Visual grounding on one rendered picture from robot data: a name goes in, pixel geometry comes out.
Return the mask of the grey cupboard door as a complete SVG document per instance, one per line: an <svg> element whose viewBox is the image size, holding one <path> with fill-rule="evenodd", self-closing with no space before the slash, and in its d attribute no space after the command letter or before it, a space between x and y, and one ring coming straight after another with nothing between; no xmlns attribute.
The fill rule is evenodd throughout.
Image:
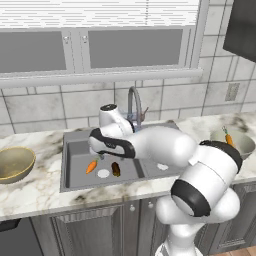
<svg viewBox="0 0 256 256"><path fill-rule="evenodd" d="M71 211L51 218L61 256L123 256L123 206Z"/></svg>
<svg viewBox="0 0 256 256"><path fill-rule="evenodd" d="M256 245L256 181L235 184L240 199L238 215L221 224L207 224L198 235L197 246L204 256Z"/></svg>
<svg viewBox="0 0 256 256"><path fill-rule="evenodd" d="M148 208L149 201L154 204L154 208ZM155 256L156 250L165 240L167 226L156 216L156 202L157 197L140 201L137 256Z"/></svg>

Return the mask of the grey framed window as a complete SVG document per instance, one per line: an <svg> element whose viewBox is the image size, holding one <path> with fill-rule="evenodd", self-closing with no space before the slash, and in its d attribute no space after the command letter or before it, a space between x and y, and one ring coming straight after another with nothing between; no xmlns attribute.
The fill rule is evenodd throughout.
<svg viewBox="0 0 256 256"><path fill-rule="evenodd" d="M209 2L186 26L0 28L0 88L199 77Z"/></svg>

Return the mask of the black dishwasher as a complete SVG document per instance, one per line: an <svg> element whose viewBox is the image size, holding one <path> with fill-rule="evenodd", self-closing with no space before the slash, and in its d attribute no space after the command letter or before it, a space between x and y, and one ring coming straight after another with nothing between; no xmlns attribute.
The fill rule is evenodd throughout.
<svg viewBox="0 0 256 256"><path fill-rule="evenodd" d="M0 256L43 256L28 218L0 221Z"/></svg>

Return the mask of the orange carrot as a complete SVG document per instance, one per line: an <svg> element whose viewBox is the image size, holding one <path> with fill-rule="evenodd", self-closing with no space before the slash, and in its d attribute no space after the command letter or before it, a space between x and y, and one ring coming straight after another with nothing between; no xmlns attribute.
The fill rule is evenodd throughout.
<svg viewBox="0 0 256 256"><path fill-rule="evenodd" d="M225 126L223 126L223 127L222 127L222 130L223 130L223 132L225 133L225 140L226 140L226 143L235 148L235 144L234 144L234 142L233 142L233 140L232 140L231 135L228 133L227 128L226 128Z"/></svg>
<svg viewBox="0 0 256 256"><path fill-rule="evenodd" d="M97 167L97 165L98 165L97 159L91 161L86 169L86 173L89 174L90 172L92 172Z"/></svg>

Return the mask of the tan bowl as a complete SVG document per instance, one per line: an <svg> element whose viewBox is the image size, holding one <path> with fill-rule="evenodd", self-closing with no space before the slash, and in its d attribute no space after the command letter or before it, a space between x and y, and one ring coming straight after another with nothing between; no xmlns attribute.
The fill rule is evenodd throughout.
<svg viewBox="0 0 256 256"><path fill-rule="evenodd" d="M33 169L35 161L35 153L26 147L14 146L0 150L0 184L22 180Z"/></svg>

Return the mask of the grey wall outlet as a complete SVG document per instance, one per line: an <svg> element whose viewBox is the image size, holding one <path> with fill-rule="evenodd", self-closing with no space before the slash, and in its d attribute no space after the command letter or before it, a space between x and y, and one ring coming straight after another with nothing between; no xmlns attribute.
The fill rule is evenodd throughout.
<svg viewBox="0 0 256 256"><path fill-rule="evenodd" d="M227 92L226 92L226 97L225 100L226 101L234 101L236 99L238 90L239 90L239 83L230 83L228 85L227 88Z"/></svg>

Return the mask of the brown sweet potato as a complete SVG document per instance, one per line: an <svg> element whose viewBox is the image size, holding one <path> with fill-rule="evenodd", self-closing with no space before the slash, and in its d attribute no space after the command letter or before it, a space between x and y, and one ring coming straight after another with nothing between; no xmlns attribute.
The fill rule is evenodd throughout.
<svg viewBox="0 0 256 256"><path fill-rule="evenodd" d="M112 165L112 174L116 177L119 177L121 175L120 167L117 162L113 162Z"/></svg>

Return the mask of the grey sink basin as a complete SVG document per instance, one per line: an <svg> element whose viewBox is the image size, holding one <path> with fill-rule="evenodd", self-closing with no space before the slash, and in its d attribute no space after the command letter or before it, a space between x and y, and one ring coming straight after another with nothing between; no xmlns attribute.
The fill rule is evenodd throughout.
<svg viewBox="0 0 256 256"><path fill-rule="evenodd" d="M183 172L181 168L165 166L151 160L121 159L105 154L104 160L99 160L97 167L87 174L88 165L95 160L89 152L89 135L90 130L67 132L63 135L61 193L165 178L180 175ZM117 162L120 167L119 177L112 174L113 162ZM99 178L97 172L101 169L109 170L110 175L107 178Z"/></svg>

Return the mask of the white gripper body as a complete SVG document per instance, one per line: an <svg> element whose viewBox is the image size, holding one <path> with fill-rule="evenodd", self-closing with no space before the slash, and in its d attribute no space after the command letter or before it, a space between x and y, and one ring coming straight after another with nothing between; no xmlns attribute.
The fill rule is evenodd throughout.
<svg viewBox="0 0 256 256"><path fill-rule="evenodd" d="M89 152L96 160L104 160L104 154L99 154L96 151L92 149L92 147L89 147Z"/></svg>

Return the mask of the grey curved faucet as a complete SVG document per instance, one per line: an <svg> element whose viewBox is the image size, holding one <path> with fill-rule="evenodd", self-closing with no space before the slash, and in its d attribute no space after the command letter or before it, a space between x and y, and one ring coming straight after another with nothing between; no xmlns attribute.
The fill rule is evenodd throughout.
<svg viewBox="0 0 256 256"><path fill-rule="evenodd" d="M136 118L133 118L133 107L136 107ZM130 87L128 92L127 119L131 122L136 122L136 126L135 126L136 131L139 131L141 129L141 123L142 123L141 100L140 100L139 93L134 86Z"/></svg>

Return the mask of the grey-beige bowl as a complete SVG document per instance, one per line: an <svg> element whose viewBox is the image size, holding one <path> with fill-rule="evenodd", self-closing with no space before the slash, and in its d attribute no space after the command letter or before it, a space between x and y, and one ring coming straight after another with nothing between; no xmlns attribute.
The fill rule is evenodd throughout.
<svg viewBox="0 0 256 256"><path fill-rule="evenodd" d="M242 159L247 159L256 149L255 142L251 137L245 133L240 132L239 130L227 128L227 131L231 136L235 148L239 151ZM225 135L226 133L222 129L218 129L210 133L210 139L225 142Z"/></svg>

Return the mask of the dark wall cupboard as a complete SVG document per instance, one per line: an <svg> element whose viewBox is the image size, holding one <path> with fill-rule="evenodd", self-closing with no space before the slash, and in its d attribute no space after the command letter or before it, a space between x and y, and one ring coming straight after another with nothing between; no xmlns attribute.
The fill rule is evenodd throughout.
<svg viewBox="0 0 256 256"><path fill-rule="evenodd" d="M223 49L256 63L256 0L234 0Z"/></svg>

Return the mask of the white window blinds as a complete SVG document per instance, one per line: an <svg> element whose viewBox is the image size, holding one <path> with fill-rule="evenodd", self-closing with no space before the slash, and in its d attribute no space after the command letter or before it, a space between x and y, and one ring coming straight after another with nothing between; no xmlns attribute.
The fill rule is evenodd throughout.
<svg viewBox="0 0 256 256"><path fill-rule="evenodd" d="M0 0L0 28L194 25L200 0Z"/></svg>

